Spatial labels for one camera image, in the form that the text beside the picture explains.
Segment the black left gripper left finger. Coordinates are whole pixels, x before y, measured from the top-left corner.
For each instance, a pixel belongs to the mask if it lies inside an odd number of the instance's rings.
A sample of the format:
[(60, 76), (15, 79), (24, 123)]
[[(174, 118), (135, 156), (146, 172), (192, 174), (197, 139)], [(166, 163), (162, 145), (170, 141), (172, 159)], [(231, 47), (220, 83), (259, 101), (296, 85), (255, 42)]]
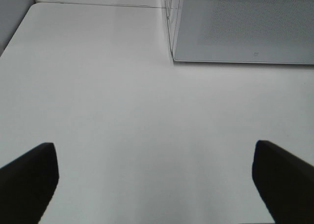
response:
[(0, 169), (0, 222), (37, 224), (59, 181), (55, 146), (42, 143)]

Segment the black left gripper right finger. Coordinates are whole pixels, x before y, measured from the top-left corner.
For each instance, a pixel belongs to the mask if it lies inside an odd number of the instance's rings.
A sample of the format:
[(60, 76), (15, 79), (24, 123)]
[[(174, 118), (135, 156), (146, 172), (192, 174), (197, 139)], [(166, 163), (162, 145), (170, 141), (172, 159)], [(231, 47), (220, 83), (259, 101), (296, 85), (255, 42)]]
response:
[(282, 147), (256, 143), (252, 179), (277, 224), (314, 222), (314, 168)]

